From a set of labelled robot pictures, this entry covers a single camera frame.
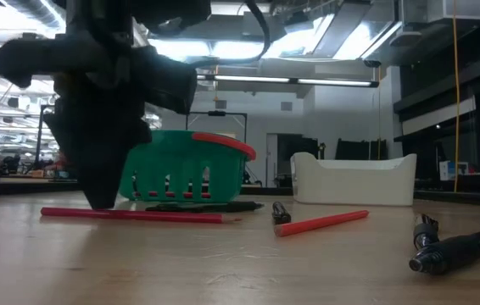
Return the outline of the green basket with orange handles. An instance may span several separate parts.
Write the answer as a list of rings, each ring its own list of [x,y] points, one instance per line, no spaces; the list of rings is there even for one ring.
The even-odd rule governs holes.
[[[156,130],[152,141],[132,148],[123,168],[119,194],[145,202],[224,203],[242,189],[245,165],[256,159],[248,144],[215,133]],[[134,197],[139,191],[142,197]],[[158,192],[149,197],[149,191]],[[176,197],[166,197],[172,191]],[[193,198],[184,198],[191,192]],[[211,198],[204,199],[201,193]]]

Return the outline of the long dark red pencil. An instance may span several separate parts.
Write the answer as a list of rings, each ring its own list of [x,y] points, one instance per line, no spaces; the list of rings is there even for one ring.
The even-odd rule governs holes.
[[[41,215],[47,217],[72,217],[87,219],[121,219],[161,221],[178,223],[229,224],[240,218],[218,213],[148,212],[131,210],[92,210],[84,208],[41,208]]]

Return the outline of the small black gantry frame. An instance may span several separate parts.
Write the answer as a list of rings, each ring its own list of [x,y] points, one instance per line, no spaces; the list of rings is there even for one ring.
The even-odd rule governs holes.
[[[241,116],[243,117],[244,123],[242,124],[244,133],[247,133],[248,129],[248,114],[246,113],[230,113],[230,112],[225,112],[225,111],[220,111],[220,110],[211,110],[211,111],[206,111],[206,112],[191,112],[190,114],[185,115],[185,130],[189,130],[189,126],[191,123],[194,122],[194,119],[192,121],[189,120],[189,117],[192,115],[207,115],[210,117],[226,117],[226,116]]]

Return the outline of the long ceiling light strip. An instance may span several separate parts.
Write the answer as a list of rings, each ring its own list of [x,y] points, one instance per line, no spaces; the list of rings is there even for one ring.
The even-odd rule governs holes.
[[[377,81],[368,80],[338,80],[338,79],[306,79],[268,76],[241,75],[197,75],[199,81],[236,81],[269,84],[288,84],[302,86],[348,86],[348,87],[378,87]]]

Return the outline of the white ceiling unit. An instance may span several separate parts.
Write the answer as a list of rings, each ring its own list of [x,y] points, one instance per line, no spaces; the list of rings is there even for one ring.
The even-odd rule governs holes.
[[[441,19],[480,20],[480,0],[427,0],[427,21]]]

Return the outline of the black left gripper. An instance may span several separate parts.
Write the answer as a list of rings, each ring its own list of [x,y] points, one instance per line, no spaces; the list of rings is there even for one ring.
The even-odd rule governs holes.
[[[0,47],[0,75],[20,88],[53,77],[58,94],[44,122],[72,164],[92,208],[112,208],[128,152],[151,140],[132,72],[132,26],[68,25],[59,39],[13,39]]]

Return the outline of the bright ceiling light panel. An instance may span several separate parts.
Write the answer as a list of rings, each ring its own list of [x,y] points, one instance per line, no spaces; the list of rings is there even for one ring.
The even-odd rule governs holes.
[[[196,58],[252,58],[259,55],[264,46],[259,42],[235,41],[198,41],[198,40],[158,40],[150,39],[149,44],[154,46],[158,54],[179,61]]]

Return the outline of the white plastic bin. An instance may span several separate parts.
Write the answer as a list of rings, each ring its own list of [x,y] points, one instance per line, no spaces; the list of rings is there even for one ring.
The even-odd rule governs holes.
[[[415,154],[389,160],[319,160],[307,152],[290,158],[293,198],[312,204],[409,207]]]

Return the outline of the orange pencil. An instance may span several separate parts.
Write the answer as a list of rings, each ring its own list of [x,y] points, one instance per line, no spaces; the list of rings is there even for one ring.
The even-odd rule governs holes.
[[[367,210],[354,211],[350,213],[341,213],[316,219],[307,219],[299,222],[293,222],[283,225],[276,225],[274,233],[278,237],[292,236],[304,233],[310,230],[318,230],[334,225],[340,225],[349,221],[364,219],[369,215]]]

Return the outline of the background work table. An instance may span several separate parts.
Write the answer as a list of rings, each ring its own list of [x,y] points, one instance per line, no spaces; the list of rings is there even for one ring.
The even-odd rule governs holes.
[[[53,181],[41,178],[0,177],[0,196],[43,192],[79,191],[76,181]]]

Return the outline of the white and blue box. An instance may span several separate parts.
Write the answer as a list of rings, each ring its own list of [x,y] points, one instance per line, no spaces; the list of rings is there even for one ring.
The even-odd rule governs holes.
[[[468,175],[469,163],[459,162],[455,165],[453,161],[441,161],[438,163],[439,179],[441,181],[454,180],[456,175]]]

